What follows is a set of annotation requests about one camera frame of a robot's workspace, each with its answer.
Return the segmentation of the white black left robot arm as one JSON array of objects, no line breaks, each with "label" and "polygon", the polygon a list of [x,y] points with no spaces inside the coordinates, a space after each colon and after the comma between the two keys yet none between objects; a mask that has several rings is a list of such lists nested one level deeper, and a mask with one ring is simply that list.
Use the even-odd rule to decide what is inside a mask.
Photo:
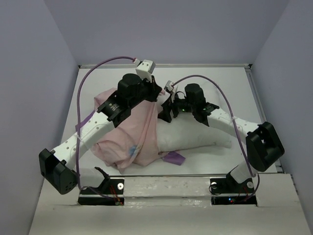
[{"label": "white black left robot arm", "polygon": [[109,175],[99,167],[83,172],[80,158],[105,134],[126,120],[142,101],[156,102],[162,88],[148,79],[128,73],[118,82],[117,90],[102,103],[75,134],[52,150],[39,153],[41,175],[61,194],[76,186],[91,188],[97,193],[108,189]]}]

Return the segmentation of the white pillow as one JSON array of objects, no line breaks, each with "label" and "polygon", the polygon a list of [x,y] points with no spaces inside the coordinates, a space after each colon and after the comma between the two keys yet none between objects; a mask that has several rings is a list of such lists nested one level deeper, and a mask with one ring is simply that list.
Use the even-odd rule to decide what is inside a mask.
[{"label": "white pillow", "polygon": [[170,123],[157,119],[156,140],[159,152],[203,146],[232,147],[229,134],[197,122],[191,113],[179,113]]}]

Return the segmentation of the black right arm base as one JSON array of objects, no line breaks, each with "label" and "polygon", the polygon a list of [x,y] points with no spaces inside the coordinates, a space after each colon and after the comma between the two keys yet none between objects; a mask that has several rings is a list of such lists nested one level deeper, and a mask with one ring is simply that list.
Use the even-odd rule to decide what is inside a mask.
[{"label": "black right arm base", "polygon": [[244,176],[244,181],[238,183],[231,173],[225,177],[210,178],[208,190],[211,194],[211,205],[257,205],[256,192],[260,185],[260,176],[257,175],[257,184],[254,185],[250,173]]}]

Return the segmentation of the pink printed pillowcase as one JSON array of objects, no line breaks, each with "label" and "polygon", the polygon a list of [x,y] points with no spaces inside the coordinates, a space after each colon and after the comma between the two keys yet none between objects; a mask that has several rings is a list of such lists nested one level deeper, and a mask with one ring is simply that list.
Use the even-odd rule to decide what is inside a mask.
[{"label": "pink printed pillowcase", "polygon": [[131,164],[147,166],[158,159],[182,165],[185,157],[179,152],[158,149],[157,116],[162,110],[161,102],[166,99],[165,91],[158,96],[158,102],[142,101],[125,121],[93,144],[90,148],[93,155],[121,173]]}]

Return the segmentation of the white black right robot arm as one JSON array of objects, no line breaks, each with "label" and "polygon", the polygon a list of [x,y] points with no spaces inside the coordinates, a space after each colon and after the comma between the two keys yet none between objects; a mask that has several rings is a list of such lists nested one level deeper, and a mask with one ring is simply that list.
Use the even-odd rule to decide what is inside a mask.
[{"label": "white black right robot arm", "polygon": [[202,88],[195,83],[185,86],[184,98],[179,98],[177,88],[171,81],[165,85],[169,97],[162,104],[158,117],[167,123],[191,114],[192,119],[207,127],[215,128],[237,138],[246,147],[244,161],[226,176],[225,186],[231,192],[238,191],[243,182],[259,172],[265,172],[285,153],[274,126],[269,122],[257,124],[233,116],[218,105],[209,103]]}]

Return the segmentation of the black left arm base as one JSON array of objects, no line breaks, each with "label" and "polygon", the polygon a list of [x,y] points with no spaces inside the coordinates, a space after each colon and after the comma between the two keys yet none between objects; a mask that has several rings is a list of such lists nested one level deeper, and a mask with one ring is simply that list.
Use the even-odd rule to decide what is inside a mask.
[{"label": "black left arm base", "polygon": [[123,206],[125,179],[111,177],[103,169],[94,167],[82,169],[83,189],[78,196],[82,206]]}]

